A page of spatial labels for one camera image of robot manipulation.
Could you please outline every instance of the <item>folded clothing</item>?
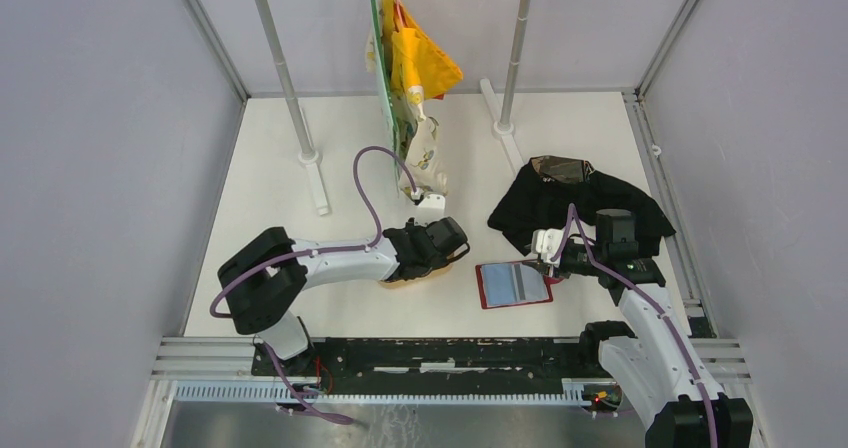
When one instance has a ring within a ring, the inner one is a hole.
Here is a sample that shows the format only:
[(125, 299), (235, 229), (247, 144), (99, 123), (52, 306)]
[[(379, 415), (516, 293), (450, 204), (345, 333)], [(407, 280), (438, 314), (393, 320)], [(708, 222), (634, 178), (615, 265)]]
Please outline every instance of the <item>folded clothing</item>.
[(527, 255), (533, 232), (562, 228), (571, 203), (576, 205), (580, 220), (593, 226), (598, 210), (632, 212), (636, 216), (639, 256), (643, 258), (659, 255), (662, 237), (676, 233), (657, 202), (644, 191), (596, 171), (588, 161), (555, 156), (532, 158), (521, 168), (489, 216), (488, 225)]

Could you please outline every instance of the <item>gray wall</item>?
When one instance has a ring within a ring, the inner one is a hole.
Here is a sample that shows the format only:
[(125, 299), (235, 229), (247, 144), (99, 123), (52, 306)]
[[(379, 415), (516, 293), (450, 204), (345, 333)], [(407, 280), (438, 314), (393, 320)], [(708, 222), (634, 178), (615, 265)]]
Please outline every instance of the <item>gray wall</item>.
[[(252, 92), (280, 92), (253, 0), (202, 0)], [(683, 0), (533, 0), (519, 86), (632, 87)], [(295, 87), (374, 91), (365, 71), (368, 0), (270, 0)], [(518, 0), (404, 0), (465, 73), (506, 80)]]
[(648, 95), (713, 315), (741, 339), (774, 446), (848, 435), (830, 401), (848, 397), (846, 11), (703, 0)]
[(0, 0), (0, 445), (125, 446), (239, 104), (180, 0)]

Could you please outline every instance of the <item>metal pole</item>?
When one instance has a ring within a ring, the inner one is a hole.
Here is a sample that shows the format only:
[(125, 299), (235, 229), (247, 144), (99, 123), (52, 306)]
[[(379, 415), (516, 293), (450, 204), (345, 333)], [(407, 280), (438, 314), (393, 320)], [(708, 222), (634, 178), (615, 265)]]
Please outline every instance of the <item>metal pole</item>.
[(506, 89), (501, 107), (500, 126), (509, 125), (512, 114), (512, 99), (515, 97), (515, 82), (518, 80), (518, 64), (521, 62), (521, 49), (524, 48), (524, 32), (527, 29), (527, 12), (530, 10), (530, 0), (518, 3), (518, 19), (515, 21), (515, 35), (512, 37), (512, 54), (509, 57), (509, 71), (506, 74)]
[(300, 112), (300, 104), (297, 102), (297, 94), (291, 82), (286, 57), (283, 55), (283, 47), (280, 45), (280, 37), (277, 35), (277, 28), (274, 26), (271, 6), (268, 5), (268, 0), (253, 1), (256, 2), (259, 18), (262, 20), (262, 28), (265, 29), (265, 38), (268, 39), (268, 47), (271, 48), (271, 54), (274, 56), (277, 76), (280, 78), (280, 85), (283, 87), (283, 94), (286, 97), (286, 105), (288, 105), (289, 114), (292, 117), (294, 131), (297, 133), (297, 141), (300, 143), (301, 157), (310, 159), (315, 156), (315, 149), (312, 147), (312, 140), (309, 139), (306, 124), (303, 122), (303, 114)]

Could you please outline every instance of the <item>yellow cloth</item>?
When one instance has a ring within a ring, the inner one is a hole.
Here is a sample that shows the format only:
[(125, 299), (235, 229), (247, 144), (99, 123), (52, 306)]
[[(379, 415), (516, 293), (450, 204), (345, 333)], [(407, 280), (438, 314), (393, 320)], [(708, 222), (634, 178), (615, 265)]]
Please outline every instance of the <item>yellow cloth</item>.
[(407, 95), (409, 102), (417, 105), (423, 100), (416, 99), (421, 97), (420, 90), (413, 89), (416, 86), (423, 88), (424, 100), (429, 100), (447, 93), (462, 81), (459, 66), (421, 30), (403, 4), (400, 11), (405, 26), (399, 31), (395, 28), (395, 0), (382, 0), (382, 4), (383, 46), (392, 48), (393, 93)]

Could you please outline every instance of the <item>black garment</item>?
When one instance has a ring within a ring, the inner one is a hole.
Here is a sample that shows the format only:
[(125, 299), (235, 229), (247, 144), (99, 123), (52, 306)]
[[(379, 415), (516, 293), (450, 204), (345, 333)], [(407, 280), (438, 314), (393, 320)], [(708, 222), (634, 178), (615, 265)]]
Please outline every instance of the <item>black garment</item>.
[(662, 237), (676, 233), (657, 202), (630, 183), (593, 171), (591, 165), (580, 160), (568, 161), (587, 166), (585, 175), (578, 171), (576, 178), (562, 182), (562, 177), (537, 173), (535, 160), (539, 159), (534, 158), (521, 168), (488, 222), (523, 255), (530, 253), (534, 231), (565, 226), (570, 203), (577, 207), (580, 220), (593, 226), (595, 212), (605, 208), (624, 209), (636, 215), (636, 240), (643, 258), (659, 255)]

